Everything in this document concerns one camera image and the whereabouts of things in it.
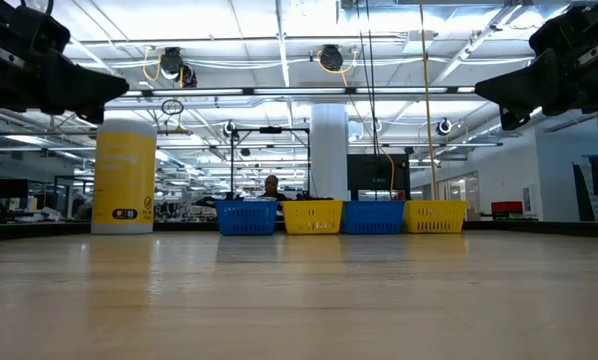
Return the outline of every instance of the yellow container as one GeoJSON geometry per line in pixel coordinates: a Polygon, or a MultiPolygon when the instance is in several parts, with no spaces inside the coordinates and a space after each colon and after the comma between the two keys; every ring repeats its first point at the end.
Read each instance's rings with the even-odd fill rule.
{"type": "Polygon", "coordinates": [[[404,224],[410,233],[459,233],[465,201],[406,201],[404,224]]]}
{"type": "Polygon", "coordinates": [[[283,217],[288,234],[336,234],[342,200],[285,201],[283,217]]]}

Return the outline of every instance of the metal frame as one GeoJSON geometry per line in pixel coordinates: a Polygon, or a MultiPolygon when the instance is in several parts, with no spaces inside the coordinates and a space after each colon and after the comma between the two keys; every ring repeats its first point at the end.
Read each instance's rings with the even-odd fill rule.
{"type": "MultiPolygon", "coordinates": [[[[278,132],[289,132],[294,136],[294,138],[296,138],[301,143],[301,145],[303,145],[308,150],[308,155],[307,155],[307,157],[308,157],[308,166],[307,166],[308,187],[307,187],[307,190],[308,191],[307,192],[308,192],[308,195],[310,195],[310,179],[311,179],[311,174],[310,174],[310,169],[311,169],[310,129],[262,127],[262,128],[259,128],[258,130],[253,130],[253,129],[232,129],[231,130],[231,133],[230,133],[230,193],[228,194],[228,200],[233,199],[234,194],[235,194],[235,149],[237,148],[237,146],[239,146],[241,144],[241,142],[243,142],[254,131],[258,131],[261,134],[271,133],[272,131],[274,131],[275,133],[277,131],[278,132]],[[237,135],[240,132],[246,133],[246,135],[237,144],[235,144],[235,135],[237,135]],[[297,134],[295,132],[306,133],[306,135],[308,135],[308,143],[306,144],[303,141],[301,141],[301,139],[299,139],[299,137],[297,136],[297,134]]],[[[274,145],[269,145],[266,147],[274,148],[274,145]]]]}

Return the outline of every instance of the ceiling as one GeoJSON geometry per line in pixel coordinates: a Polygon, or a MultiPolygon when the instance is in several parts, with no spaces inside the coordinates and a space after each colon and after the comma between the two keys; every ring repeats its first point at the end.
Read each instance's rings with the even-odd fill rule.
{"type": "MultiPolygon", "coordinates": [[[[28,0],[27,3],[43,9],[46,1],[28,0]]],[[[18,0],[8,2],[13,6],[19,4],[18,0]]],[[[137,90],[177,88],[163,77],[150,81],[144,75],[144,66],[149,75],[157,74],[154,63],[166,46],[183,49],[184,58],[196,72],[200,89],[343,87],[340,74],[327,73],[317,62],[311,61],[311,55],[316,55],[325,44],[338,45],[346,59],[344,67],[352,66],[345,74],[348,86],[368,86],[365,71],[371,71],[371,64],[376,87],[423,86],[422,43],[429,56],[431,85],[470,87],[480,80],[521,69],[534,55],[527,43],[529,36],[569,5],[567,1],[535,1],[534,6],[504,6],[503,0],[424,1],[422,32],[419,6],[401,5],[412,3],[416,2],[369,0],[366,4],[360,1],[359,18],[355,0],[62,0],[56,1],[53,17],[72,33],[72,44],[65,51],[67,57],[82,66],[123,76],[131,88],[137,90]],[[277,36],[280,28],[285,34],[283,42],[277,36]],[[368,29],[373,38],[372,62],[368,29]],[[363,47],[360,30],[366,34],[363,47]],[[144,63],[147,48],[150,53],[144,63]]],[[[166,99],[155,99],[158,103],[163,100],[166,99]]],[[[155,118],[161,115],[160,129],[174,130],[181,125],[196,136],[164,135],[159,145],[221,144],[225,143],[221,129],[227,121],[244,128],[290,124],[308,127],[311,104],[324,101],[310,96],[207,96],[180,100],[192,104],[186,106],[180,116],[163,116],[160,110],[148,111],[145,99],[120,99],[109,104],[110,109],[116,110],[106,111],[106,118],[155,123],[155,118]],[[214,108],[216,102],[225,105],[214,108]]],[[[406,97],[377,96],[380,142],[426,141],[422,125],[427,121],[427,113],[422,100],[421,97],[406,100],[406,97]]],[[[371,126],[367,97],[357,96],[354,103],[346,96],[329,101],[345,103],[351,119],[371,126]]],[[[451,140],[459,135],[470,135],[471,130],[496,117],[498,108],[474,94],[437,96],[430,102],[430,115],[433,122],[447,118],[462,125],[453,128],[448,138],[451,140]]],[[[52,120],[35,112],[25,117],[31,121],[6,125],[4,117],[0,119],[0,129],[6,126],[20,131],[74,132],[93,128],[82,120],[70,118],[70,114],[52,120]],[[56,127],[58,123],[62,123],[60,128],[56,127]]],[[[84,136],[53,139],[57,144],[68,141],[94,146],[94,140],[84,136]]],[[[244,144],[292,141],[290,134],[253,133],[244,144]]],[[[367,137],[358,141],[370,143],[367,137]]],[[[87,152],[72,153],[92,157],[87,152]]],[[[195,166],[217,161],[221,165],[218,155],[208,151],[169,150],[169,154],[182,162],[194,162],[195,166]]],[[[257,159],[280,156],[305,158],[305,151],[279,149],[275,153],[254,151],[252,154],[257,159]]]]}

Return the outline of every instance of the man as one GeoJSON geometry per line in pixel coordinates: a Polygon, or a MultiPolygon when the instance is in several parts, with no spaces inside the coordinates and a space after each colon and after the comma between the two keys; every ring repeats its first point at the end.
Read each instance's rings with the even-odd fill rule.
{"type": "Polygon", "coordinates": [[[277,188],[279,187],[279,179],[276,176],[270,175],[266,178],[266,192],[260,197],[272,197],[277,201],[288,201],[284,194],[279,194],[277,188]]]}

